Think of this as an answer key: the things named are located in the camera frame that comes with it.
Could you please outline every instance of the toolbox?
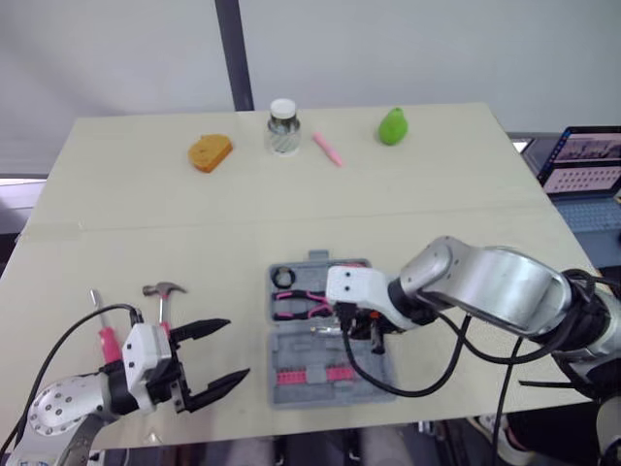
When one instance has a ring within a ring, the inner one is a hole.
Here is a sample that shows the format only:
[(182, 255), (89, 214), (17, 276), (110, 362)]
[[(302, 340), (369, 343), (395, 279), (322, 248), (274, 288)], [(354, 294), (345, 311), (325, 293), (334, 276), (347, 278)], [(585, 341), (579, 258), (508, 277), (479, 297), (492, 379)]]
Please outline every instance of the toolbox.
[[(324, 298), (333, 265), (370, 267), (366, 259), (331, 259), (311, 250), (304, 262), (268, 269), (270, 396), (276, 408), (305, 408), (391, 401), (356, 374), (347, 361), (339, 321)], [(385, 383), (393, 382), (388, 351), (373, 354), (369, 340), (350, 340), (356, 362)]]

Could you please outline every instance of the green pear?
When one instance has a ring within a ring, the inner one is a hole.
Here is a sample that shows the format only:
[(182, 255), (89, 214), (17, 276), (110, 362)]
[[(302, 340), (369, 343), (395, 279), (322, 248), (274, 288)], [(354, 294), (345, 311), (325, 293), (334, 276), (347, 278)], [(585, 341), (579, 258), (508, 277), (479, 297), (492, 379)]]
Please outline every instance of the green pear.
[(379, 140), (388, 146), (394, 146), (401, 142), (408, 134), (408, 121), (404, 116), (404, 111), (395, 107), (379, 124), (377, 131)]

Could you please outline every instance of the orange object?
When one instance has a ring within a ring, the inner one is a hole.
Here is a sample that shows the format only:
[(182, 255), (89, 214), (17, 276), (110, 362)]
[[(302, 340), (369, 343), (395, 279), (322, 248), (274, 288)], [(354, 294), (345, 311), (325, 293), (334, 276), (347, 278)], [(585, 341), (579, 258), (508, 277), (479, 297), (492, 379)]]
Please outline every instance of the orange object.
[(208, 134), (190, 148), (187, 156), (201, 172), (211, 173), (231, 150), (233, 145), (229, 138), (223, 134)]

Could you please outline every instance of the wooden table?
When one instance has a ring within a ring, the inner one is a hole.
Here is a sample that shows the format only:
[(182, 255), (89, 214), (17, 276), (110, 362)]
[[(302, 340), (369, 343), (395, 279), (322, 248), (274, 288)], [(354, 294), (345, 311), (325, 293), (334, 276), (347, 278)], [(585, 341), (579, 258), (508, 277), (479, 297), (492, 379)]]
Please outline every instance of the wooden table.
[[(170, 403), (133, 414), (98, 436), (120, 448), (297, 433), (490, 413), (504, 368), (467, 351), (453, 379), (417, 399), (351, 407), (274, 410), (269, 401), (266, 270), (310, 249), (367, 257), (397, 273), (440, 235), (469, 244), (519, 248), (557, 269), (589, 268), (503, 128), (483, 104), (405, 107), (409, 134), (396, 147), (375, 137), (387, 108), (307, 110), (297, 156), (263, 148), (265, 112), (83, 118), (77, 121), (0, 282), (3, 319), (0, 426), (13, 427), (43, 358), (60, 334), (92, 309), (88, 290), (140, 306), (157, 319), (144, 284), (180, 283), (173, 324), (227, 317), (233, 323), (181, 351), (190, 386), (250, 367), (223, 400), (177, 416)], [(311, 141), (321, 131), (340, 152), (337, 168)], [(224, 133), (233, 152), (211, 174), (186, 152), (201, 134)], [(461, 317), (458, 310), (449, 312)], [(126, 315), (113, 315), (124, 338)], [(66, 343), (46, 380), (101, 363), (93, 321)], [(480, 321), (472, 338), (508, 355), (513, 336)], [(399, 386), (427, 385), (443, 371), (454, 335), (441, 322), (389, 337)], [(507, 410), (582, 401), (571, 390), (520, 387), (518, 379), (560, 381), (551, 358), (519, 366)]]

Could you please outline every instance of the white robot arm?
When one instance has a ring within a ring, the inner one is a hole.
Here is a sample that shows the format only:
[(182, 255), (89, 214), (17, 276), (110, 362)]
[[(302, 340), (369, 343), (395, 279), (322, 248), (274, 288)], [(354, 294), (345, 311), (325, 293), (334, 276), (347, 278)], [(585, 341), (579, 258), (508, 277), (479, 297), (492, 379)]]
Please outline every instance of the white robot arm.
[(73, 376), (44, 388), (16, 428), (17, 444), (8, 466), (85, 465), (97, 433), (134, 411), (151, 413), (173, 400), (177, 413), (194, 412), (219, 400), (237, 386), (249, 369), (211, 382), (191, 395), (177, 355), (180, 342), (210, 335), (229, 320), (198, 320), (170, 330), (134, 323), (123, 344), (122, 360), (97, 373)]
[[(343, 333), (354, 322), (360, 326), (360, 320), (371, 326), (366, 335), (379, 340), (382, 333), (408, 331), (437, 317), (447, 320), (442, 311), (461, 308), (541, 344), (535, 356), (552, 352), (573, 386), (603, 403), (618, 399), (621, 391), (621, 306), (595, 288), (595, 280), (581, 271), (558, 273), (516, 250), (475, 248), (446, 236), (418, 254), (397, 278), (375, 269), (332, 267), (326, 297), (335, 305)], [(381, 320), (366, 318), (365, 310), (379, 312)], [(507, 363), (507, 358), (465, 344), (490, 362)], [(534, 359), (517, 356), (512, 363)], [(616, 431), (600, 435), (606, 446), (620, 441), (618, 419)]]

